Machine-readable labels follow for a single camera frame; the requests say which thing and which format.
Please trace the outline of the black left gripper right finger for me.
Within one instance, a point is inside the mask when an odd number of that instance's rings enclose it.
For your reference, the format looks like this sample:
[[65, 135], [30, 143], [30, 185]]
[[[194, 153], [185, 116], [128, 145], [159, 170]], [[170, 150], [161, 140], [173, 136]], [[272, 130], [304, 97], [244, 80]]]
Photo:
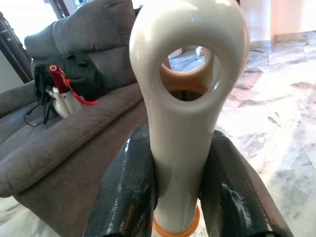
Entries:
[[291, 237], [258, 173], [232, 141], [214, 132], [199, 189], [210, 237]]

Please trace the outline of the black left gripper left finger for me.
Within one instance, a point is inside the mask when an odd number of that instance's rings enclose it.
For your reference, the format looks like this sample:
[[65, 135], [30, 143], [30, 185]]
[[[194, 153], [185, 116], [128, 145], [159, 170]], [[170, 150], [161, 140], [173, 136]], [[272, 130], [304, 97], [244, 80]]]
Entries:
[[158, 192], [149, 126], [139, 125], [102, 176], [87, 237], [150, 237]]

